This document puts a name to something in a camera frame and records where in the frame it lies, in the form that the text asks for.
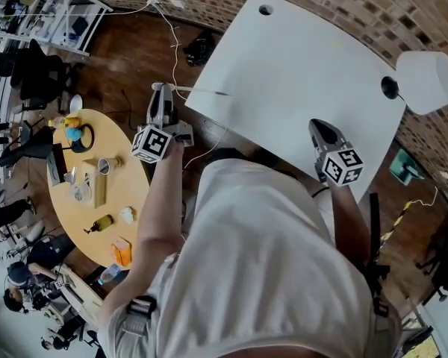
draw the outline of bottle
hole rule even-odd
[[[121,267],[118,264],[113,264],[108,266],[100,276],[98,280],[99,285],[103,285],[104,283],[109,283],[112,281],[119,273],[121,272]]]
[[[104,215],[102,218],[99,218],[98,220],[96,220],[93,223],[90,230],[84,230],[84,231],[86,233],[100,232],[100,231],[104,230],[105,228],[108,228],[113,223],[114,223],[114,220],[111,217],[111,215]]]
[[[81,120],[77,117],[58,116],[55,119],[50,119],[48,121],[48,126],[50,128],[79,128]]]

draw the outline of table hole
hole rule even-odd
[[[270,5],[267,5],[267,4],[261,5],[259,7],[259,13],[264,16],[271,15],[273,11],[274,11],[274,8],[272,8]]]

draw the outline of water bottle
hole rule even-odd
[[[76,117],[68,117],[58,116],[55,119],[50,119],[48,121],[48,126],[50,128],[79,128],[81,124],[81,120]]]
[[[121,272],[121,267],[118,264],[113,264],[112,266],[108,266],[105,271],[102,273],[101,277],[98,280],[99,285],[103,285],[104,283],[109,283],[112,281],[119,273]]]

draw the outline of round wooden table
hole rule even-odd
[[[116,238],[121,236],[131,244],[131,249],[136,242],[137,219],[148,194],[148,179],[141,162],[131,156],[131,142],[128,137],[112,119],[89,109],[79,110],[70,116],[77,116],[82,124],[91,125],[95,134],[95,142],[89,151],[77,154],[71,150],[63,150],[68,172],[76,166],[76,182],[84,180],[81,167],[83,160],[118,157],[123,166],[107,175],[106,202],[96,209],[79,204],[74,198],[68,197],[69,183],[52,186],[50,174],[47,172],[50,196],[60,223],[80,251],[99,265],[110,266],[114,263],[111,244]],[[65,131],[61,129],[55,131],[53,142],[61,143],[63,148],[69,147]],[[135,220],[132,224],[127,224],[119,214],[125,207],[134,210]],[[84,229],[90,229],[95,220],[107,214],[113,217],[114,224],[102,232],[84,232]]]

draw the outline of white lamp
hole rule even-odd
[[[441,51],[406,51],[396,61],[396,81],[382,80],[389,99],[400,96],[416,114],[448,105],[448,56]]]

